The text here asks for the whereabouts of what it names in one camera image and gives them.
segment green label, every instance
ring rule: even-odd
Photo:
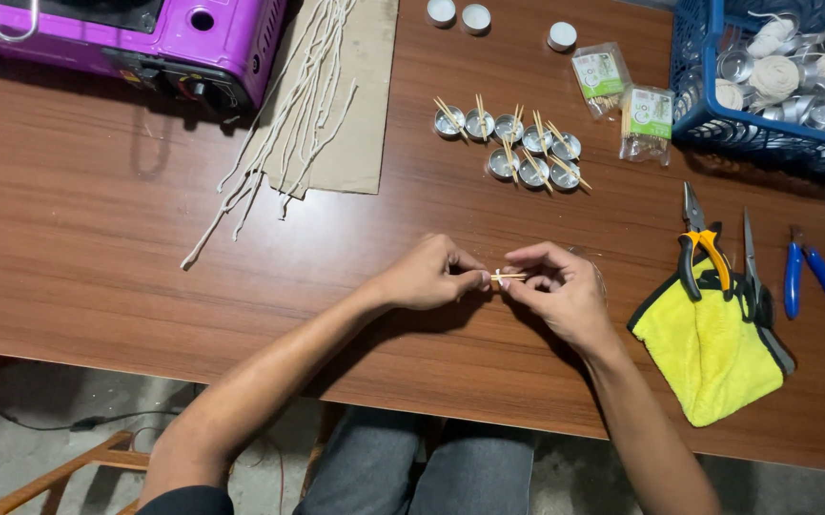
[[[636,134],[673,136],[673,99],[665,94],[632,90],[631,130]]]
[[[574,60],[574,68],[581,81],[584,98],[594,98],[601,94],[621,93],[625,86],[619,78],[612,54],[590,54]]]

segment yellow microfiber cloth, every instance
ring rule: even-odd
[[[784,351],[769,345],[767,329],[743,320],[744,277],[734,274],[734,298],[726,301],[716,272],[708,270],[714,270],[713,263],[697,256],[693,272],[702,291],[700,301],[689,298],[679,274],[674,274],[628,322],[628,330],[647,346],[696,427],[736,412],[784,382],[777,355]],[[776,342],[773,334],[768,337]],[[788,356],[784,359],[792,363]]]

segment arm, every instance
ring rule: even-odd
[[[511,266],[505,273],[530,277],[524,283],[506,280],[502,288],[541,316],[587,365],[642,508],[656,515],[720,513],[708,477],[612,328],[593,265],[548,242],[506,258]]]
[[[451,275],[451,266],[467,271]],[[190,404],[155,444],[140,508],[182,486],[223,486],[242,446],[381,313],[436,308],[476,288],[490,288],[485,265],[448,237],[426,237],[387,271],[246,358]]]

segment forearm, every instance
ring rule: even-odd
[[[384,310],[377,292],[362,287],[225,373],[155,445],[141,503],[180,486],[224,482],[235,451]]]
[[[591,380],[610,438],[651,515],[717,514],[720,504],[708,477],[663,413],[618,335],[606,355],[587,357]]]

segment orange and black plier handle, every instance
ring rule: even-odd
[[[717,275],[721,279],[721,291],[723,291],[723,299],[730,300],[733,298],[733,284],[730,277],[730,262],[727,261],[727,256],[721,251],[717,244],[717,240],[721,235],[721,223],[715,222],[710,227],[701,232],[689,231],[680,236],[680,282],[683,288],[689,293],[692,300],[698,301],[702,299],[702,291],[695,282],[695,275],[693,273],[693,259],[695,257],[695,247],[701,245],[704,247],[708,257],[714,263],[717,269]]]

